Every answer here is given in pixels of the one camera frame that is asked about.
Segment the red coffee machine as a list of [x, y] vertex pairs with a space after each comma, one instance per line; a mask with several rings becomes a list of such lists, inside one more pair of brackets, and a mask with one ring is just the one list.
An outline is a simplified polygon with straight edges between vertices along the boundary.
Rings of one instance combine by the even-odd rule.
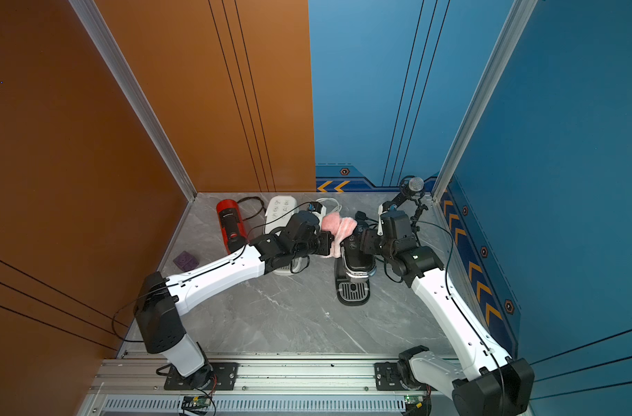
[[239, 251], [248, 243], [248, 233], [238, 203], [233, 199], [224, 199], [217, 204], [216, 212], [227, 252]]

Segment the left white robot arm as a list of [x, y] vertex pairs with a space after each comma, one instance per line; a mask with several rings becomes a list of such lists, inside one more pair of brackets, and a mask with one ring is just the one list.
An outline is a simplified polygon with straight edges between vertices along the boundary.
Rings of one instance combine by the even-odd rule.
[[315, 214], [299, 211], [287, 225], [208, 265], [171, 277], [159, 272], [149, 275], [134, 305], [146, 351], [163, 356], [189, 388], [208, 388], [215, 379], [213, 366], [188, 334], [182, 317], [213, 296], [291, 265], [297, 258], [329, 255], [333, 241], [334, 235], [321, 229]]

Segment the pink cloth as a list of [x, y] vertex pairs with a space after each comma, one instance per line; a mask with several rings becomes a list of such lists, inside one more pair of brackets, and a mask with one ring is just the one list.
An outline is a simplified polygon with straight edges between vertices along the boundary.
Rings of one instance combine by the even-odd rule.
[[330, 252], [326, 258], [340, 258], [342, 242], [351, 237], [358, 222], [354, 218], [342, 217], [339, 213], [330, 213], [324, 216], [321, 223], [321, 230], [330, 232], [333, 235]]

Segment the black coffee machine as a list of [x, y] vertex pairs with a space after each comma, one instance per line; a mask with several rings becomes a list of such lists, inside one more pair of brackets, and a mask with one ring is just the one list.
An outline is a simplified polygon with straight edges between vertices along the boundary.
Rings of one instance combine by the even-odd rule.
[[371, 297], [369, 278], [377, 270], [376, 258], [363, 247], [366, 227], [358, 225], [352, 235], [341, 245], [341, 256], [334, 268], [336, 296], [340, 303], [348, 307], [362, 306]]

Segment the white coffee machine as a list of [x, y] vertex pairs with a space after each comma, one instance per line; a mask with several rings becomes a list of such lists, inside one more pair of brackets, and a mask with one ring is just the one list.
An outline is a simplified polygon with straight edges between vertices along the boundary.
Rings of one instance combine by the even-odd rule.
[[[297, 208], [297, 200], [288, 195], [274, 196], [269, 200], [266, 211], [264, 233], [269, 234], [279, 227], [285, 227]], [[292, 276], [302, 266], [300, 258], [295, 259], [288, 266], [283, 266], [274, 271], [278, 276]]]

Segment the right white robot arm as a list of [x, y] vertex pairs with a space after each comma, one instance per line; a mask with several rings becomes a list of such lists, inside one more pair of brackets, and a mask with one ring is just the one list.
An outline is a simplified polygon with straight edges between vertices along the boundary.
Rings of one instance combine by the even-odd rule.
[[380, 207], [377, 232], [363, 235], [363, 251], [381, 256], [427, 306], [458, 358], [453, 365], [427, 347], [409, 348], [398, 360], [402, 384], [434, 388], [461, 415], [524, 414], [535, 380], [532, 367], [513, 358], [477, 320], [456, 290], [449, 265], [418, 243], [406, 213]]

